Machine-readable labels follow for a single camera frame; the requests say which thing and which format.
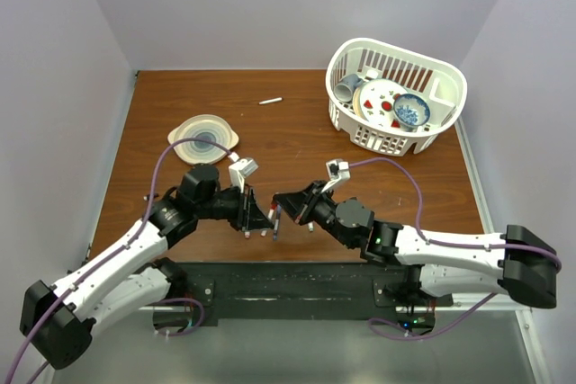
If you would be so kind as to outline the blue pen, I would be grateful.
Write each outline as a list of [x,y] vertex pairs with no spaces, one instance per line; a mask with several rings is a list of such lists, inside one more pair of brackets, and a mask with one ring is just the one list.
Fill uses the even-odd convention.
[[273,241],[278,240],[281,216],[282,216],[282,207],[278,204],[278,205],[276,205],[276,208],[275,208],[274,228],[273,228],[273,236],[272,236]]

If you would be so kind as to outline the white pen red tip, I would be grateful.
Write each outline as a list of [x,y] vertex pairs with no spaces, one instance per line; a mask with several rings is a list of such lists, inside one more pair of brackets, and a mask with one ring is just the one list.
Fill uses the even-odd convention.
[[261,237],[265,237],[266,234],[267,234],[267,232],[268,232],[268,230],[273,227],[273,221],[272,221],[270,218],[268,218],[268,213],[267,213],[267,219],[268,219],[269,224],[268,224],[268,226],[267,226],[266,228],[264,228],[264,229],[261,231],[261,233],[260,233],[260,236],[261,236]]

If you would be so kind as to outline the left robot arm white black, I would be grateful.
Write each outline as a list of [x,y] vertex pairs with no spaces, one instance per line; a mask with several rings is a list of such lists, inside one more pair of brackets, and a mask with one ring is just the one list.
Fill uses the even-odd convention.
[[215,166],[196,165],[92,261],[52,284],[33,283],[22,304],[25,343],[62,370],[87,350],[98,331],[132,310],[180,303],[185,276],[161,255],[192,234],[200,220],[225,220],[239,232],[273,226],[247,182],[256,169],[254,159],[241,158],[229,166],[230,187],[221,188]]

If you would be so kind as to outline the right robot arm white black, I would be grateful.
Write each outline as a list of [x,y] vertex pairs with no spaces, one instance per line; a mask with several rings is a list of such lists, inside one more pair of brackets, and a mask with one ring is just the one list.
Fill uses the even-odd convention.
[[396,291],[410,305],[486,293],[506,294],[530,308],[556,307],[558,255],[528,228],[509,225],[480,235],[426,231],[378,219],[356,198],[336,202],[324,186],[314,181],[298,192],[277,193],[273,201],[294,223],[316,223],[366,262],[407,268]]

